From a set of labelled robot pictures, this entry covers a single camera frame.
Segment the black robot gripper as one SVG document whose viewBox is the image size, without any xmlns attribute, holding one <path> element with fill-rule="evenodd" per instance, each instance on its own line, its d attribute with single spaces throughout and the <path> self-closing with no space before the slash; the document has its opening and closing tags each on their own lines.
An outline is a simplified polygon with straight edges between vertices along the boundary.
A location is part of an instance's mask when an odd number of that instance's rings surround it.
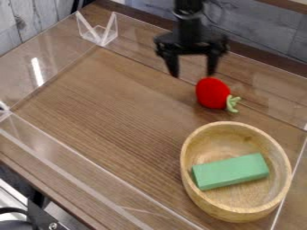
<svg viewBox="0 0 307 230">
<path fill-rule="evenodd" d="M 179 56 L 207 55 L 207 75 L 216 73 L 219 56 L 228 51 L 228 37 L 215 32 L 200 19 L 179 20 L 172 31 L 155 37 L 157 55 L 163 57 L 171 76 L 179 77 Z"/>
</svg>

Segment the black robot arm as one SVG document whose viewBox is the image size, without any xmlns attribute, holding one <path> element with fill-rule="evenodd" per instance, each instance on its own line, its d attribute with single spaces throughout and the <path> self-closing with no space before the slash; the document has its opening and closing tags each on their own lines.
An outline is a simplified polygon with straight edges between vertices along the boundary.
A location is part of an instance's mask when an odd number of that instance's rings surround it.
<svg viewBox="0 0 307 230">
<path fill-rule="evenodd" d="M 176 25 L 172 31 L 153 38 L 155 52 L 163 58 L 173 77 L 180 74 L 179 56 L 204 55 L 207 75 L 216 73 L 219 60 L 230 51 L 228 36 L 213 31 L 201 22 L 205 0 L 175 0 L 172 14 Z"/>
</svg>

